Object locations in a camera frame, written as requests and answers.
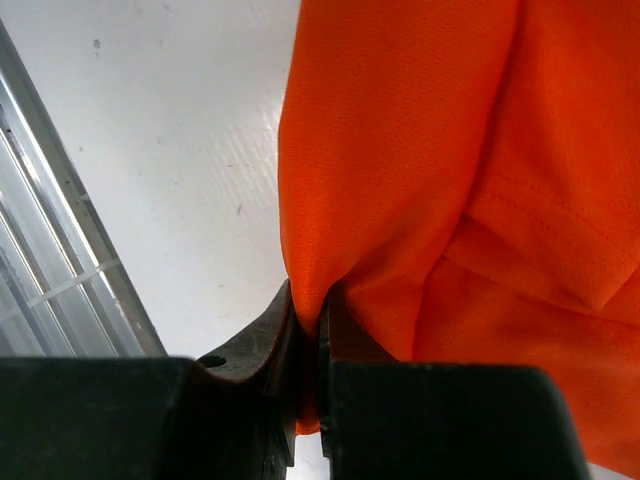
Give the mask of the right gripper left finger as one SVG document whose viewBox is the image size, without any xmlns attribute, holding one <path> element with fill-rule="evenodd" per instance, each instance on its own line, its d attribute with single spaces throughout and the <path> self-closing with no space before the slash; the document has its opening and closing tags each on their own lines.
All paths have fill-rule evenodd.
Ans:
<svg viewBox="0 0 640 480">
<path fill-rule="evenodd" d="M 213 380 L 216 479 L 284 479 L 294 465 L 297 320 L 285 281 L 266 310 L 198 362 Z"/>
</svg>

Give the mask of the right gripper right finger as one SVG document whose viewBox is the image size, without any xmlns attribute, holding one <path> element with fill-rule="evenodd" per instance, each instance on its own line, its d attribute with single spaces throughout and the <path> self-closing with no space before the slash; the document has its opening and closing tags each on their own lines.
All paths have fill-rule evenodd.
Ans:
<svg viewBox="0 0 640 480">
<path fill-rule="evenodd" d="M 331 459 L 330 364 L 333 361 L 394 363 L 385 350 L 359 323 L 341 287 L 331 287 L 319 317 L 318 411 L 323 456 Z"/>
</svg>

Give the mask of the orange polo t shirt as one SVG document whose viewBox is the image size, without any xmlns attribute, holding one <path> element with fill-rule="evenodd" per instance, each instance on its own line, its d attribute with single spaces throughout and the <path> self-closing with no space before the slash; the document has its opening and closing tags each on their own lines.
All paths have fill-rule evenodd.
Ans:
<svg viewBox="0 0 640 480">
<path fill-rule="evenodd" d="M 283 257 L 403 361 L 534 365 L 587 458 L 639 474 L 639 5 L 305 1 Z"/>
</svg>

